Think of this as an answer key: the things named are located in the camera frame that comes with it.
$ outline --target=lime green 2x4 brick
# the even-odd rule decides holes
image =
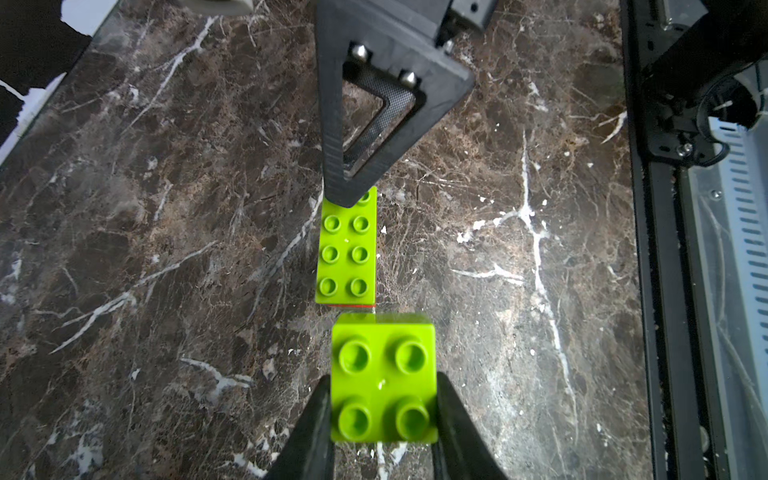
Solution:
[[[437,442],[435,327],[426,317],[345,313],[332,344],[334,442]]]
[[[323,199],[315,301],[376,304],[376,187],[352,208]]]

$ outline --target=dark brown marble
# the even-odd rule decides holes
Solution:
[[[258,477],[329,372],[312,5],[260,5],[125,0],[0,167],[0,478]],[[501,2],[454,56],[477,88],[379,182],[378,311],[434,320],[510,478],[649,478],[617,2]]]

